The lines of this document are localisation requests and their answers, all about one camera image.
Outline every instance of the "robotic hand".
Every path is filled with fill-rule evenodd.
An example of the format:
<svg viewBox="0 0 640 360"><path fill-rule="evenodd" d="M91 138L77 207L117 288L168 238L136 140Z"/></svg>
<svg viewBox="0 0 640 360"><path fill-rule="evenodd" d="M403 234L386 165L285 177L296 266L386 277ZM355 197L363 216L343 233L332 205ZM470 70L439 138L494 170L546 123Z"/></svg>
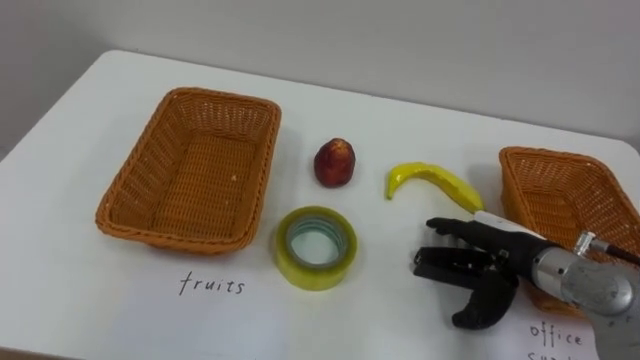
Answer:
<svg viewBox="0 0 640 360"><path fill-rule="evenodd" d="M577 306L593 326L601 360L640 359L640 274L630 266L601 264L581 256L589 248L591 240L592 249L597 248L594 246L596 244L608 244L594 240L593 236L583 235L573 253L531 233L505 231L478 221L434 218L427 221L427 226L434 228L440 235L456 236L486 251L480 254L484 254L484 257L491 256L494 260L489 265L486 258L483 258L482 269L475 269L471 263L464 261L462 262L465 264L461 266L457 264L458 267L454 269L456 274L469 275L470 271L475 271L477 274L472 275L477 275L480 280L473 286L467 286L474 289L474 293L467 308L454 316L454 325L480 329L495 324L511 304L517 287L517 279L515 282L513 280L515 274L542 291ZM421 249L416 256L414 262L417 267L414 274L440 280L438 276L433 276L433 272L420 274L420 264L425 263L428 249L430 248ZM601 246L600 250L607 250L607 246ZM460 252L461 249L451 251L453 252L449 254ZM472 250L466 251L465 256L468 257ZM479 275L482 270L492 274L491 281L487 280L489 277ZM495 281L496 274L500 275L502 282ZM493 285L488 290L482 290L481 287L487 283ZM513 291L495 290L507 288ZM506 300L502 303L506 306L498 313L493 311L487 315L487 306L495 307L495 304L500 303L491 298L498 293L505 294L503 297Z"/></svg>

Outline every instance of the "orange wicker basket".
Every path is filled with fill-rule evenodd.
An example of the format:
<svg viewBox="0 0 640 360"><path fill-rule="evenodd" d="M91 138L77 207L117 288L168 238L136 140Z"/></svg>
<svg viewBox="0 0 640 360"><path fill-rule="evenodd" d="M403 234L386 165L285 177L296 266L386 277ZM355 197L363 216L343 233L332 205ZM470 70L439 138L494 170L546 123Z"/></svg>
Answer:
<svg viewBox="0 0 640 360"><path fill-rule="evenodd" d="M178 88L158 105L102 198L104 233L219 254L253 239L280 126L275 103Z"/></svg>
<svg viewBox="0 0 640 360"><path fill-rule="evenodd" d="M572 250L581 231L633 254L640 254L640 216L613 173L583 155L508 147L500 152L502 204L507 218ZM596 261L616 261L592 254ZM582 316L531 285L527 292L539 309Z"/></svg>

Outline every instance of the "red fruit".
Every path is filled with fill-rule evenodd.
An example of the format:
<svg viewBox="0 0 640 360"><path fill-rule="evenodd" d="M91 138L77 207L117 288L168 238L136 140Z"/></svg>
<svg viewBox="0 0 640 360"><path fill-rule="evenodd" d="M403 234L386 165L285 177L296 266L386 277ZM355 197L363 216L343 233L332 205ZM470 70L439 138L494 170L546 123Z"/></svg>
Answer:
<svg viewBox="0 0 640 360"><path fill-rule="evenodd" d="M316 178L323 186L329 188L348 183L353 176L355 166L356 154L351 144L339 138L322 145L313 159Z"/></svg>

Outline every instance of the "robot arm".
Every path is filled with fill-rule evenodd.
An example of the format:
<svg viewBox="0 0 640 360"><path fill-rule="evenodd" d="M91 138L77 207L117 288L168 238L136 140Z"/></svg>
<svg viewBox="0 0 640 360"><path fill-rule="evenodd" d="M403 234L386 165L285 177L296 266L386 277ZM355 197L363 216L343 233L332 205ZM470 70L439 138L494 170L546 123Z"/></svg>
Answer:
<svg viewBox="0 0 640 360"><path fill-rule="evenodd" d="M601 360L640 359L638 272L551 248L532 267L533 283L576 305L593 326Z"/></svg>
<svg viewBox="0 0 640 360"><path fill-rule="evenodd" d="M576 305L593 326L600 360L640 359L640 274L636 269L597 263L531 233L505 231L478 221L434 218L427 226L500 256L505 259L503 266ZM588 244L581 245L584 253Z"/></svg>

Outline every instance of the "white wall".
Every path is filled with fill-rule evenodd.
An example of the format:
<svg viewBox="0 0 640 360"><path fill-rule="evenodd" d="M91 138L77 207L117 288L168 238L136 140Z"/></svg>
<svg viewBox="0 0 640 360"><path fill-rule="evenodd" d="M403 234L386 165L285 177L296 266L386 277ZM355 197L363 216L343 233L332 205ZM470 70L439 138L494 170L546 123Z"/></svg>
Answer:
<svg viewBox="0 0 640 360"><path fill-rule="evenodd" d="M638 0L5 0L0 145L121 48L640 148L638 19Z"/></svg>

